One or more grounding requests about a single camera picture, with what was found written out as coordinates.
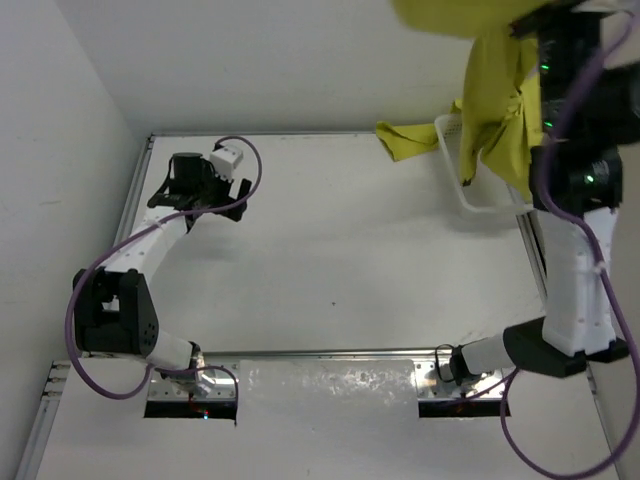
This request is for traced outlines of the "yellow-green trousers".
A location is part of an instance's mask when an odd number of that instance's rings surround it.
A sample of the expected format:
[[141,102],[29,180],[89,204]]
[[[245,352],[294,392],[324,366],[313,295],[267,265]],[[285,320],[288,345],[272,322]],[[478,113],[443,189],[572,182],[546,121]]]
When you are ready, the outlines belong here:
[[537,41],[511,36],[510,24],[544,1],[431,1],[391,3],[407,27],[470,38],[462,97],[454,105],[462,119],[460,183],[476,177],[477,164],[515,188],[527,201],[530,149],[542,140]]

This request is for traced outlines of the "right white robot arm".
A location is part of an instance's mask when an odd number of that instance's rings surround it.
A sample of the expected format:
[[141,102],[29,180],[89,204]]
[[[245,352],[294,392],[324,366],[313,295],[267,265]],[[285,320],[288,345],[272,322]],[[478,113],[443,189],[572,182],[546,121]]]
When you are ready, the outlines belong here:
[[639,66],[605,67],[610,49],[600,36],[609,13],[555,1],[512,24],[514,37],[537,41],[545,137],[531,150],[529,189],[544,242],[546,313],[455,347],[457,384],[509,367],[566,378],[630,352],[615,333],[605,279],[623,200],[619,147],[639,139]]

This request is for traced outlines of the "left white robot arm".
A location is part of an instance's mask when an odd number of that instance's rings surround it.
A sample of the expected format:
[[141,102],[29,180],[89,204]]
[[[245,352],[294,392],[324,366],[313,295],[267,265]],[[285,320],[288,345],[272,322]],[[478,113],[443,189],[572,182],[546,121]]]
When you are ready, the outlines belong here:
[[252,183],[242,180],[236,197],[231,190],[242,159],[239,148],[220,145],[208,156],[185,152],[170,158],[162,184],[132,233],[133,242],[101,261],[80,289],[72,335],[78,350],[133,357],[160,369],[194,367],[197,346],[161,329],[150,284],[203,211],[241,220],[242,199]]

